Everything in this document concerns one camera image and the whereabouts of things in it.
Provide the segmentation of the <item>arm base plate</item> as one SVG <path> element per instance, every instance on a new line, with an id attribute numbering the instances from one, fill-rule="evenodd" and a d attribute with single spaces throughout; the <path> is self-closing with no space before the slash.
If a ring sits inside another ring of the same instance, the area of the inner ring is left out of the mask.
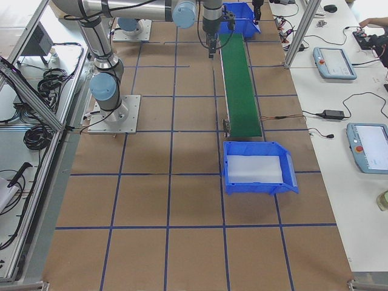
<path id="1" fill-rule="evenodd" d="M 92 124 L 87 133 L 90 134 L 135 134 L 137 131 L 138 115 L 141 103 L 140 95 L 121 95 L 121 105 L 114 112 L 101 111 L 95 101 L 94 111 L 99 113 L 92 115 Z"/>
<path id="2" fill-rule="evenodd" d="M 113 42 L 148 42 L 151 27 L 149 19 L 118 18 Z"/>

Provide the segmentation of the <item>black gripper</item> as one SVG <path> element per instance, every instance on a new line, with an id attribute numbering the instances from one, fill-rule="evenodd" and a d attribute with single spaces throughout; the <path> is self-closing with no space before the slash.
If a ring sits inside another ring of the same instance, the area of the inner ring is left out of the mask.
<path id="1" fill-rule="evenodd" d="M 263 5 L 263 0 L 252 0 L 252 5 L 254 7 L 254 24 L 258 25 L 261 20 L 261 6 Z"/>
<path id="2" fill-rule="evenodd" d="M 202 29 L 206 34 L 209 58 L 216 53 L 218 31 L 222 22 L 227 22 L 230 29 L 234 30 L 235 15 L 228 10 L 222 1 L 208 0 L 202 2 Z"/>

